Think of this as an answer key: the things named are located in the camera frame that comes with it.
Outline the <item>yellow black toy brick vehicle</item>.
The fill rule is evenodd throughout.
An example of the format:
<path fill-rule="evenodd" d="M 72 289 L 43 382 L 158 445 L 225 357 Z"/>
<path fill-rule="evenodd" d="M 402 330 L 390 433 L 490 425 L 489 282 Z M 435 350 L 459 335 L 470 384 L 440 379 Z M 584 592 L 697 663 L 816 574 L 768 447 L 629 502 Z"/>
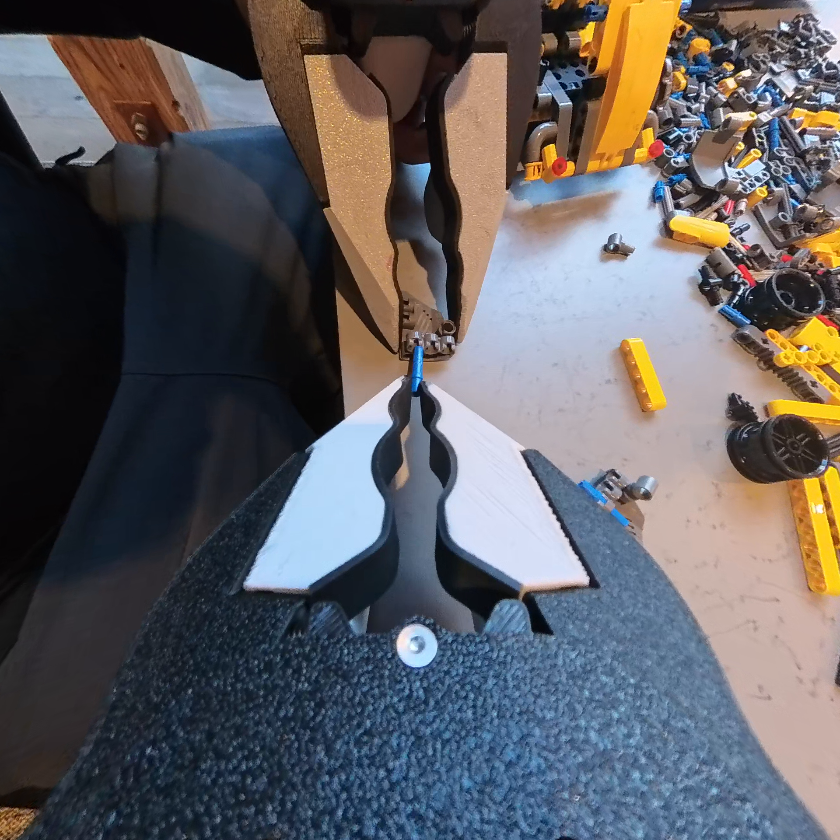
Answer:
<path fill-rule="evenodd" d="M 660 156 L 668 48 L 690 2 L 541 2 L 538 85 L 520 164 L 552 183 Z"/>

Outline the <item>grey toy panel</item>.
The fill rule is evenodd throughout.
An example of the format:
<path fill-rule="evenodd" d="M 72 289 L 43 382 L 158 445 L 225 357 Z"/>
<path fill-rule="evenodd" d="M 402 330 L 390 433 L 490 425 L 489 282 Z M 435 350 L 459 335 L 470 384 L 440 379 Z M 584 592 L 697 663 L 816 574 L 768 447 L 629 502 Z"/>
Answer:
<path fill-rule="evenodd" d="M 441 361 L 455 353 L 456 325 L 437 309 L 402 292 L 401 342 L 398 357 L 409 361 L 414 348 L 423 348 L 426 360 Z"/>

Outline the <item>wooden post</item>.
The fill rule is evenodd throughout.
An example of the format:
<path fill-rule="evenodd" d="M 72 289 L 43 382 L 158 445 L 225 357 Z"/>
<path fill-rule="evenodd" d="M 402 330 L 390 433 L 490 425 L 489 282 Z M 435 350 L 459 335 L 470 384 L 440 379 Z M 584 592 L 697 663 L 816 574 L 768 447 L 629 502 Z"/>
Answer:
<path fill-rule="evenodd" d="M 211 127 L 180 51 L 148 38 L 48 41 L 115 140 L 159 146 Z"/>

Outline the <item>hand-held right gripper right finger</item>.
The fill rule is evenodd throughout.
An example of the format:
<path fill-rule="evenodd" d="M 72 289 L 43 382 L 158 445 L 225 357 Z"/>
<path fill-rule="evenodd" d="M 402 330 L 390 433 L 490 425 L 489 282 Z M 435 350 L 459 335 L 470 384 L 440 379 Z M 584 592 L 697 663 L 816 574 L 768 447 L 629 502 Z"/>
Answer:
<path fill-rule="evenodd" d="M 536 596 L 591 576 L 516 440 L 438 385 L 420 386 L 429 465 L 441 486 L 435 568 L 444 590 L 485 624 L 520 604 L 529 630 L 553 634 Z"/>

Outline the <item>grey desk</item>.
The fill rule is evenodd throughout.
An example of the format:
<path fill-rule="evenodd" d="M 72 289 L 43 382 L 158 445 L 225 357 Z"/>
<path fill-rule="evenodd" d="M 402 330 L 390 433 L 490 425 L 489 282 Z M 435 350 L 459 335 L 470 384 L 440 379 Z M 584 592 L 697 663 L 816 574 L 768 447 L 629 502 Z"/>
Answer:
<path fill-rule="evenodd" d="M 838 838 L 838 597 L 805 582 L 784 485 L 732 468 L 725 405 L 788 391 L 697 291 L 705 252 L 661 233 L 651 165 L 511 189 L 468 335 L 428 377 L 574 480 L 655 476 L 644 545 L 684 596 L 773 763 Z M 606 254 L 610 234 L 635 246 Z M 667 406 L 620 352 L 642 339 Z"/>

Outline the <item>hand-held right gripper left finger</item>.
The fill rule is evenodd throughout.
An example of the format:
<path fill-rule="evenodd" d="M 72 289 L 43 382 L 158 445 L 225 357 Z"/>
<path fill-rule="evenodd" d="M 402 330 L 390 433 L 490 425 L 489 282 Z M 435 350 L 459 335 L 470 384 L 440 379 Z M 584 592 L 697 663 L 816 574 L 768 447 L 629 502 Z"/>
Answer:
<path fill-rule="evenodd" d="M 389 487 L 410 416 L 411 384 L 399 378 L 307 449 L 246 592 L 335 602 L 354 619 L 387 591 L 399 559 Z"/>

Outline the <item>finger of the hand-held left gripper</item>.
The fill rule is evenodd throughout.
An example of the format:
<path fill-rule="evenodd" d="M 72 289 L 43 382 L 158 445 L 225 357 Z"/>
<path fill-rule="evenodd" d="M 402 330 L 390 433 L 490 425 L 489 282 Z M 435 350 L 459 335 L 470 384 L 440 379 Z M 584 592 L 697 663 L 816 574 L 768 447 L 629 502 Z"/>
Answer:
<path fill-rule="evenodd" d="M 474 316 L 507 201 L 508 56 L 476 52 L 444 94 L 444 194 L 455 199 L 446 223 L 449 317 L 463 342 Z"/>
<path fill-rule="evenodd" d="M 325 215 L 383 343 L 401 345 L 402 294 L 389 230 L 394 165 L 389 101 L 346 55 L 308 55 L 322 168 Z"/>

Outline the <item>small grey brick assembly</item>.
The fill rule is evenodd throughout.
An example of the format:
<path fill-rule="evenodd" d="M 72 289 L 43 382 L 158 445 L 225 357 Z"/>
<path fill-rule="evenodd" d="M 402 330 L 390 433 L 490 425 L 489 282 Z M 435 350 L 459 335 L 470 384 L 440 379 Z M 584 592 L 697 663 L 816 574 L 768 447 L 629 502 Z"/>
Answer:
<path fill-rule="evenodd" d="M 656 478 L 640 476 L 630 480 L 616 469 L 603 469 L 578 482 L 578 487 L 642 542 L 645 517 L 639 504 L 653 499 L 658 488 Z"/>

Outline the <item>pile of toy brick pieces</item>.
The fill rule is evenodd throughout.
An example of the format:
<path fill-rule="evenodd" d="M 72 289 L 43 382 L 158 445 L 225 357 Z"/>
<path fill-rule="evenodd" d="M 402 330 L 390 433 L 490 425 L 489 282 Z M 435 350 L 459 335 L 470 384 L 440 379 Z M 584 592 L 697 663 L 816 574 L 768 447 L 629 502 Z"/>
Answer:
<path fill-rule="evenodd" d="M 668 235 L 702 245 L 697 288 L 732 340 L 780 380 L 793 414 L 829 447 L 823 476 L 789 480 L 809 589 L 839 593 L 838 63 L 833 33 L 808 12 L 771 28 L 726 26 L 718 13 L 682 17 L 668 48 L 670 93 L 656 108 L 663 175 L 653 200 Z M 823 314 L 762 331 L 742 314 L 757 283 L 802 270 L 823 289 Z"/>

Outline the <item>yellow toy beam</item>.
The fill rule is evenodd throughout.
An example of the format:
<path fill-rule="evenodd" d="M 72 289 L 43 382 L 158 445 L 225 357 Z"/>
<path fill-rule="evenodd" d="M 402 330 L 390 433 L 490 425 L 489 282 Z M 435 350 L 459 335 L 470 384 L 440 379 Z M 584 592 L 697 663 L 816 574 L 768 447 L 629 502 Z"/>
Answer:
<path fill-rule="evenodd" d="M 629 381 L 644 413 L 655 413 L 667 406 L 657 372 L 642 339 L 624 339 L 619 346 Z"/>

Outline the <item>black toy wheel hub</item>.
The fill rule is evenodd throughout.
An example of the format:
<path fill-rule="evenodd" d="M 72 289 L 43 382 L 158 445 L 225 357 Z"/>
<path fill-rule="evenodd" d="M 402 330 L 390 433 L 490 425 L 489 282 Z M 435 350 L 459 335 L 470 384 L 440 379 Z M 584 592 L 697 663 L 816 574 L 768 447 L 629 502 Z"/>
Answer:
<path fill-rule="evenodd" d="M 782 331 L 821 315 L 823 289 L 799 269 L 780 269 L 752 287 L 742 302 L 742 314 L 758 329 Z"/>
<path fill-rule="evenodd" d="M 735 470 L 758 484 L 819 478 L 831 461 L 817 426 L 793 414 L 734 424 L 726 448 Z"/>

